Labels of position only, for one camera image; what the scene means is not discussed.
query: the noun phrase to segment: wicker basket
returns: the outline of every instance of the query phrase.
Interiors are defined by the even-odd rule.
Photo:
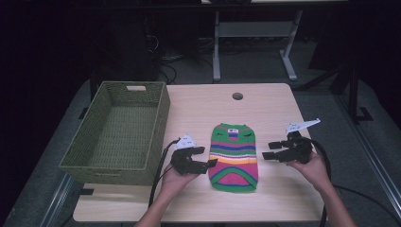
[[[103,82],[60,168],[85,183],[152,185],[169,107],[162,82]]]

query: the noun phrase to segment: table top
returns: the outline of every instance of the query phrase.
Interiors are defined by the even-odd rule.
[[[295,169],[266,161],[268,143],[287,139],[290,122],[303,122],[288,85],[283,83],[169,85],[171,99],[164,148],[186,133],[205,152],[193,160],[208,160],[213,128],[220,123],[247,125],[256,136],[259,180],[252,193],[218,191],[207,174],[200,175],[168,206],[164,222],[261,222],[320,220],[323,201]],[[233,99],[241,93],[243,99]],[[309,137],[307,130],[300,133]],[[173,148],[166,156],[169,163]],[[81,195],[76,221],[137,221],[148,208],[150,186],[86,183],[91,196]]]

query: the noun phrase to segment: cable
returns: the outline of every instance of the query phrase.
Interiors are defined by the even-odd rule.
[[[201,57],[198,57],[198,59],[201,61],[204,61],[205,63],[207,63],[207,65],[209,65],[213,69],[213,65],[209,61],[207,61],[206,59],[201,58]]]
[[[156,45],[152,48],[152,50],[156,50],[159,47],[159,44],[160,44],[159,39],[157,39],[157,37],[153,36],[153,35],[148,35],[147,37],[148,38],[153,38],[156,41]]]
[[[310,141],[313,144],[313,146],[315,146],[315,149],[322,155],[323,160],[324,160],[324,164],[326,166],[327,176],[328,176],[329,180],[331,181],[331,164],[330,164],[330,162],[328,160],[327,153],[324,150],[323,146],[321,144],[319,144],[317,141],[314,141],[314,140],[311,140],[311,139],[308,139],[308,138],[306,138],[306,140]],[[360,195],[361,197],[363,197],[365,199],[368,199],[368,200],[376,203],[378,206],[380,206],[384,211],[386,211],[394,219],[394,221],[397,223],[398,226],[401,227],[401,221],[398,220],[398,218],[387,207],[385,207],[383,204],[381,204],[379,201],[375,200],[372,197],[364,195],[363,193],[360,193],[360,192],[358,192],[356,190],[350,189],[350,188],[346,188],[346,187],[343,187],[343,186],[340,186],[340,185],[336,185],[336,184],[333,184],[333,186],[338,188],[338,189],[341,189],[341,190],[345,190],[345,191],[349,191],[349,192],[355,193],[355,194]],[[326,213],[326,210],[325,210],[325,207],[324,207],[323,208],[322,219],[321,219],[321,225],[320,225],[321,227],[323,227],[325,225],[326,218],[327,218],[327,213]]]
[[[213,53],[215,51],[215,40],[213,38],[203,38],[203,39],[204,40],[211,39],[212,42],[207,44],[207,45],[201,46],[200,47],[200,54],[204,55],[204,54]],[[227,40],[227,38],[221,37],[221,38],[218,39],[218,43],[219,44],[223,44],[225,42],[225,40]]]
[[[345,191],[349,191],[349,192],[355,193],[355,194],[357,194],[357,195],[359,195],[359,196],[361,196],[361,197],[363,197],[365,199],[368,199],[368,200],[376,203],[378,206],[380,206],[384,211],[386,211],[394,219],[394,221],[397,223],[398,226],[401,227],[401,221],[398,220],[398,218],[392,213],[391,210],[389,210],[386,206],[381,204],[379,201],[377,201],[374,198],[369,197],[369,196],[367,196],[367,195],[365,195],[363,193],[360,193],[360,192],[358,192],[356,190],[350,189],[350,188],[346,188],[346,187],[343,187],[343,186],[340,186],[340,185],[336,185],[336,184],[333,184],[333,186],[338,188],[338,189],[341,189],[341,190],[345,190]]]
[[[238,55],[245,52],[249,52],[251,49],[252,49],[251,44],[248,44],[244,41],[240,41],[239,39],[229,39],[227,41],[221,42],[221,47],[219,52],[223,55]]]
[[[162,57],[162,60],[164,61],[176,61],[176,60],[181,60],[185,56],[184,55],[176,55],[176,56],[170,56],[170,57]]]
[[[89,36],[89,39],[91,39],[91,41],[100,49],[102,50],[105,54],[107,54],[111,59],[113,59],[115,62],[117,62],[119,65],[121,65],[122,67],[126,68],[128,70],[128,72],[130,72],[131,74],[134,74],[133,71],[126,65],[124,64],[121,60],[119,60],[118,58],[116,58],[115,56],[113,56],[111,53],[109,53],[103,46],[101,46],[100,44],[97,43],[96,40],[94,40],[91,36]]]
[[[175,79],[177,78],[177,70],[175,70],[175,68],[173,68],[172,66],[166,64],[161,64],[160,66],[170,68],[174,72],[173,79],[170,79],[167,73],[162,68],[160,68],[160,74],[162,74],[162,77],[165,78],[166,84],[175,83]]]
[[[330,162],[328,160],[327,153],[326,153],[325,149],[317,141],[314,141],[314,140],[311,140],[311,139],[308,139],[308,138],[306,138],[306,139],[308,141],[310,141],[310,143],[312,143],[313,146],[315,146],[315,149],[322,155],[323,160],[324,160],[324,164],[325,164],[325,167],[326,167],[326,172],[327,172],[328,179],[331,181],[331,164],[330,164]],[[320,227],[324,227],[325,223],[326,223],[326,220],[327,220],[327,211],[326,211],[326,208],[324,206],[323,207],[323,211],[322,211],[321,223],[320,223],[319,226]]]
[[[160,158],[159,166],[157,167],[156,175],[154,176],[153,186],[151,187],[151,190],[150,190],[150,198],[149,198],[148,207],[150,207],[153,204],[154,193],[156,191],[157,184],[159,183],[159,181],[161,179],[161,177],[159,177],[159,176],[160,176],[160,173],[162,172],[163,163],[165,162],[168,149],[171,147],[171,145],[177,144],[179,141],[180,141],[180,138],[178,138],[178,140],[174,140],[173,142],[168,144],[168,146],[163,150],[162,157]]]
[[[70,219],[73,217],[73,214],[71,214],[70,216],[68,216],[68,218],[61,224],[61,227],[64,227],[68,221],[70,221]]]
[[[213,38],[200,38],[200,53],[205,52],[214,47],[215,40]]]
[[[159,177],[159,181],[160,181],[160,179],[163,178],[163,176],[165,176],[165,174],[167,174],[168,171],[170,171],[171,168],[173,168],[173,166],[170,167],[168,170],[166,170],[166,171],[162,174],[162,176]]]

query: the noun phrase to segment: colorful knitted sweater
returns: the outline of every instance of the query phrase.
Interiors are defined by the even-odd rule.
[[[220,124],[212,134],[209,159],[218,159],[209,168],[215,189],[227,192],[250,192],[258,181],[255,136],[246,125]]]

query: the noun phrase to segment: metal frame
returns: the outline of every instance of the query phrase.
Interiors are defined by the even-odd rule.
[[[219,37],[288,37],[285,49],[280,50],[280,57],[286,67],[289,80],[296,80],[294,68],[289,59],[289,52],[294,43],[302,10],[297,10],[293,21],[289,22],[221,22],[219,12],[215,21],[215,51],[213,53],[213,81],[220,81],[220,62],[218,56]]]
[[[356,124],[355,119],[349,115],[349,110],[347,105],[345,104],[344,100],[342,100],[339,96],[335,99],[342,110],[344,118],[348,120],[348,124],[351,126],[352,130],[354,131],[357,139],[359,140],[360,144],[363,146],[365,151],[366,158],[368,163],[370,164],[376,178],[380,182],[381,186],[383,187],[384,191],[386,192],[392,206],[394,207],[395,212],[401,218],[401,193],[392,181],[389,173],[387,172],[386,168],[381,164],[379,158],[377,157],[375,150],[369,143],[369,140],[366,138],[365,134],[363,133],[362,129],[358,124]]]
[[[59,187],[54,192],[51,203],[49,204],[46,213],[44,214],[44,218],[39,226],[54,226],[73,181],[74,180],[68,174],[64,174]]]

